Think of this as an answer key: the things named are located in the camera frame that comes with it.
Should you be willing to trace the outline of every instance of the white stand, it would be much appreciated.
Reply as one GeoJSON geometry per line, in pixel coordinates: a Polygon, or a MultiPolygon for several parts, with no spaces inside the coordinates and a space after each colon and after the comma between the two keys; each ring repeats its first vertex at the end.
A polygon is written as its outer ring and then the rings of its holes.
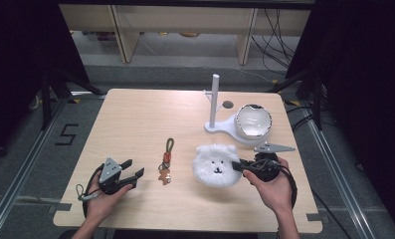
{"type": "Polygon", "coordinates": [[[233,137],[236,141],[248,145],[248,146],[256,146],[259,144],[264,143],[269,134],[266,133],[261,138],[258,139],[246,139],[237,134],[237,131],[235,129],[235,115],[231,115],[227,120],[225,121],[215,121],[216,118],[216,111],[217,111],[217,105],[218,105],[218,90],[219,90],[219,76],[218,75],[213,75],[213,82],[212,82],[212,92],[206,92],[206,95],[210,95],[210,120],[204,124],[204,128],[208,132],[225,132],[229,134],[231,137],[233,137]]]}

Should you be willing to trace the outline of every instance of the wooden table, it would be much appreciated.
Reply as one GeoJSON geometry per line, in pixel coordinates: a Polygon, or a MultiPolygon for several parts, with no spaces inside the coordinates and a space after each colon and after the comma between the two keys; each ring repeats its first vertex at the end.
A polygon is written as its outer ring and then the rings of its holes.
{"type": "MultiPolygon", "coordinates": [[[[272,115],[273,126],[268,142],[293,146],[295,151],[280,152],[287,159],[296,180],[298,196],[294,214],[301,233],[318,233],[321,221],[308,221],[317,214],[296,141],[282,99],[277,94],[220,92],[218,103],[231,101],[231,109],[220,108],[216,120],[226,120],[241,106],[258,104],[272,115]]],[[[145,167],[137,187],[116,205],[101,225],[107,228],[190,230],[225,232],[274,232],[278,224],[254,186],[244,177],[227,188],[208,187],[192,172],[196,147],[202,144],[234,144],[241,158],[253,159],[250,146],[234,141],[225,133],[209,133],[210,103],[203,92],[110,90],[80,156],[62,198],[72,204],[70,211],[57,211],[57,226],[80,226],[84,221],[82,203],[77,200],[76,185],[87,185],[95,169],[112,157],[123,163],[133,159],[121,178],[145,167]],[[172,181],[158,180],[168,138],[175,139],[172,149],[172,181]]]]}

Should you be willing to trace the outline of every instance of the stand base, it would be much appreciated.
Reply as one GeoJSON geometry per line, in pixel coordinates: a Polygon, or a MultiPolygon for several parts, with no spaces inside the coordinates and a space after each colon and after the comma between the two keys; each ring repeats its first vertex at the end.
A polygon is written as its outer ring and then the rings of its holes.
{"type": "Polygon", "coordinates": [[[235,119],[235,114],[231,115],[225,121],[215,121],[215,125],[213,127],[210,127],[210,123],[206,122],[206,124],[204,124],[204,128],[208,132],[225,132],[229,134],[231,137],[233,137],[236,141],[247,146],[260,145],[262,143],[265,143],[265,141],[268,139],[269,136],[268,133],[266,133],[266,135],[264,135],[263,137],[254,140],[249,140],[239,136],[237,131],[235,130],[234,119],[235,119]]]}

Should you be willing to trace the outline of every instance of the plush toy face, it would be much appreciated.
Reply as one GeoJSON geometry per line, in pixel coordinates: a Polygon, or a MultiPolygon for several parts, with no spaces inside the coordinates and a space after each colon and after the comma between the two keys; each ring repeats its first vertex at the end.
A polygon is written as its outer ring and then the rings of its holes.
{"type": "Polygon", "coordinates": [[[240,161],[233,145],[201,145],[193,161],[194,176],[208,186],[232,186],[241,178],[241,172],[232,168],[232,161],[240,161]]]}

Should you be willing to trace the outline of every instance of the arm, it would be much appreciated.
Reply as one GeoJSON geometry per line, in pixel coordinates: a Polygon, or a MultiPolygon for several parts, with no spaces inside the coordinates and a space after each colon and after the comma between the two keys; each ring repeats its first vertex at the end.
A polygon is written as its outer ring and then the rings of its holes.
{"type": "MultiPolygon", "coordinates": [[[[97,175],[93,179],[90,192],[99,188],[99,176],[100,172],[97,173],[97,175]]],[[[116,203],[123,195],[125,195],[125,193],[129,189],[131,189],[131,187],[132,185],[129,184],[121,188],[117,193],[113,195],[106,195],[104,193],[101,193],[98,197],[90,200],[88,202],[88,216],[83,222],[82,226],[79,228],[79,230],[73,236],[73,238],[93,238],[93,235],[95,234],[95,231],[98,229],[99,225],[110,215],[116,203]]]]}
{"type": "MultiPolygon", "coordinates": [[[[289,167],[286,160],[279,158],[279,162],[282,166],[289,167]]],[[[279,224],[280,237],[299,238],[291,204],[292,190],[287,177],[280,173],[272,181],[264,182],[249,170],[244,170],[243,173],[256,186],[265,205],[274,211],[279,224]]]]}

